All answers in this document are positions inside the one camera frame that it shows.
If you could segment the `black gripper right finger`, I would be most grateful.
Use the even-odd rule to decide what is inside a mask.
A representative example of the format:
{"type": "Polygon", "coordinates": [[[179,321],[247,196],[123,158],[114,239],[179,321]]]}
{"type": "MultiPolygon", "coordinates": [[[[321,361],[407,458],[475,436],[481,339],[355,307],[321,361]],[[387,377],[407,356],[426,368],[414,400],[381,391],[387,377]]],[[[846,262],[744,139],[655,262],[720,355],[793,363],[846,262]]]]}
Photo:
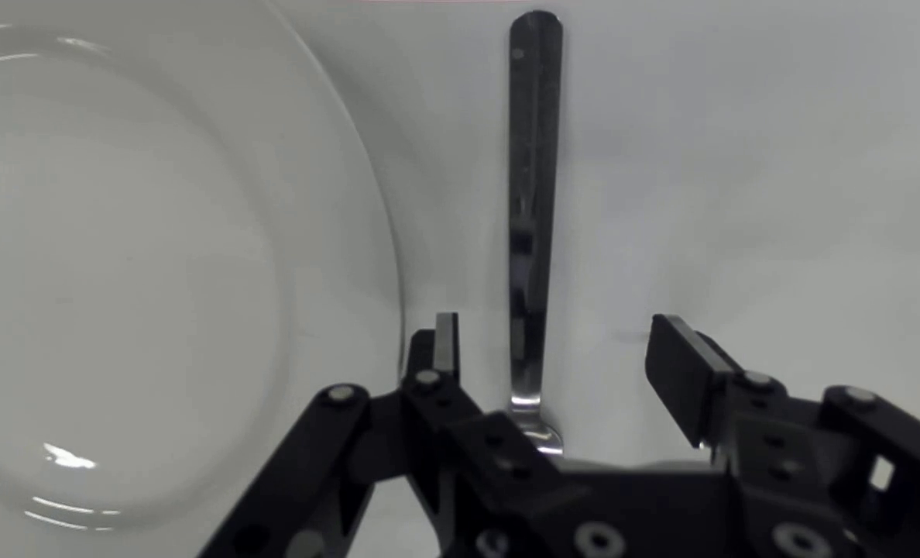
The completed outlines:
{"type": "Polygon", "coordinates": [[[737,363],[682,317],[652,321],[645,377],[691,446],[709,438],[712,395],[737,363]]]}

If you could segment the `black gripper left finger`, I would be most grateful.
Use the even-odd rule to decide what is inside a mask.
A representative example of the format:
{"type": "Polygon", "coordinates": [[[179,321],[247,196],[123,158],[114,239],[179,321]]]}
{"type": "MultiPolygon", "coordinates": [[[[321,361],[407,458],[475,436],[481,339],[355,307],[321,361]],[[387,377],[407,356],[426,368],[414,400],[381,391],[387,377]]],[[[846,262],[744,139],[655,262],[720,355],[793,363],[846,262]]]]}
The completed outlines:
{"type": "Polygon", "coordinates": [[[453,395],[462,388],[457,313],[436,313],[431,328],[420,328],[409,339],[403,388],[414,395],[453,395]]]}

